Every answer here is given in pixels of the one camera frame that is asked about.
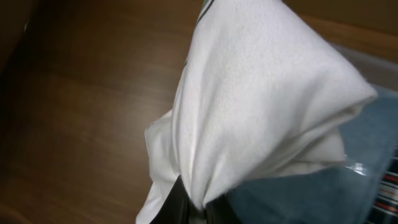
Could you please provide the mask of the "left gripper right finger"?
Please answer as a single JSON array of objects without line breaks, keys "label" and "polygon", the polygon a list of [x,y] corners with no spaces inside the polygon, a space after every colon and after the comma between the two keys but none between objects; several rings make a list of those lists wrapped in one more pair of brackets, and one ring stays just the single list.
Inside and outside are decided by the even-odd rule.
[{"label": "left gripper right finger", "polygon": [[207,224],[241,224],[226,195],[210,201],[205,208]]}]

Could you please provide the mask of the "white printed t-shirt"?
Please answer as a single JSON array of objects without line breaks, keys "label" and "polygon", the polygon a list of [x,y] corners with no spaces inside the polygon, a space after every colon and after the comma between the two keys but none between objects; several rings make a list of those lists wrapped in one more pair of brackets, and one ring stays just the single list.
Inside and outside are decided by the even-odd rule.
[{"label": "white printed t-shirt", "polygon": [[282,1],[205,1],[173,108],[145,131],[149,223],[181,179],[205,205],[248,179],[343,162],[339,126],[375,89]]}]

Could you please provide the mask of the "red plaid shirt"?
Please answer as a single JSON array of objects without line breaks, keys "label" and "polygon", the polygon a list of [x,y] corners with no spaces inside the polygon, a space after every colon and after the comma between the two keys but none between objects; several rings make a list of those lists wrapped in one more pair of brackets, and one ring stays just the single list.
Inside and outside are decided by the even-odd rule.
[{"label": "red plaid shirt", "polygon": [[397,151],[383,174],[366,224],[397,224]]}]

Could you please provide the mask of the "blue denim cloth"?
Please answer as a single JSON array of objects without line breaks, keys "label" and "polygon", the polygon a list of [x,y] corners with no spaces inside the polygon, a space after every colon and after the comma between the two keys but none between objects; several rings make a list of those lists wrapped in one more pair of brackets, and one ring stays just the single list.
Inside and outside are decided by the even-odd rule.
[{"label": "blue denim cloth", "polygon": [[357,174],[349,168],[344,139],[343,143],[346,160],[341,165],[308,175],[243,183],[228,195],[233,210],[243,223],[365,223],[390,165],[378,178]]}]

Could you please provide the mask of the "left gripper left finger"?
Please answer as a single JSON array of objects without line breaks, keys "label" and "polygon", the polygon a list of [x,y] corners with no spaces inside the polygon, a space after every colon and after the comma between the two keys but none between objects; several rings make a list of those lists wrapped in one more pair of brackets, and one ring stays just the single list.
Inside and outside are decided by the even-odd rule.
[{"label": "left gripper left finger", "polygon": [[150,224],[189,224],[189,208],[190,199],[181,176],[178,176],[163,206]]}]

